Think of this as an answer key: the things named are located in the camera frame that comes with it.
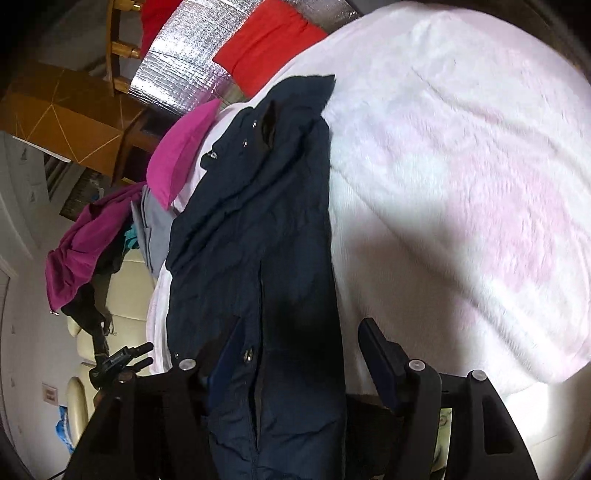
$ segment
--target teal cloth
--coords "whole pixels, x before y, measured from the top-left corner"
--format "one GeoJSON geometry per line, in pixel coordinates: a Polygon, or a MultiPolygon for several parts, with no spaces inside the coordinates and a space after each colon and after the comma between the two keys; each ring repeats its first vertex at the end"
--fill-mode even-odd
{"type": "Polygon", "coordinates": [[[138,234],[135,231],[135,225],[132,223],[129,230],[125,232],[125,250],[124,254],[126,254],[129,250],[135,250],[139,248],[138,243],[138,234]]]}

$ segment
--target navy jacket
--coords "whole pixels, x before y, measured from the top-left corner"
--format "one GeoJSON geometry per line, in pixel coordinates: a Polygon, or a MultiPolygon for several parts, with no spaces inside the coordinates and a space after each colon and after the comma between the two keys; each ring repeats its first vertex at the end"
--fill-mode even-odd
{"type": "Polygon", "coordinates": [[[345,380],[330,260],[334,77],[292,77],[237,114],[173,222],[168,345],[195,357],[229,316],[246,341],[208,418],[222,480],[340,479],[345,380]]]}

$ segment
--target wall outlet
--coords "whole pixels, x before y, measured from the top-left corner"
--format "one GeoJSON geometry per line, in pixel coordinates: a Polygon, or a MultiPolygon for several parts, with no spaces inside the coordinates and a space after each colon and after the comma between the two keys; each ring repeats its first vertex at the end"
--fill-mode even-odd
{"type": "Polygon", "coordinates": [[[57,401],[57,388],[42,383],[41,389],[43,391],[43,401],[58,407],[59,402],[57,401]]]}

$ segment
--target pink pillow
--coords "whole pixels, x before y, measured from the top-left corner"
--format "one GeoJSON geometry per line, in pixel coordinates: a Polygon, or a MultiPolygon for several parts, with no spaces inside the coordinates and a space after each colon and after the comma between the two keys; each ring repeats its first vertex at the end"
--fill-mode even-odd
{"type": "Polygon", "coordinates": [[[215,99],[190,111],[166,133],[150,158],[146,180],[164,210],[183,188],[203,138],[216,118],[221,100],[215,99]]]}

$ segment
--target red cloth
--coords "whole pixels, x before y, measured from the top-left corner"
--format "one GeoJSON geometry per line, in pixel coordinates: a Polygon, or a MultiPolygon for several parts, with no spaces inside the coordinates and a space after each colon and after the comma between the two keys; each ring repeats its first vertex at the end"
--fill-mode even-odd
{"type": "Polygon", "coordinates": [[[141,11],[142,36],[141,54],[142,58],[148,53],[156,35],[174,13],[183,0],[148,0],[141,11]]]}
{"type": "Polygon", "coordinates": [[[249,97],[256,95],[298,53],[326,38],[281,0],[264,0],[213,61],[225,68],[249,97]]]}

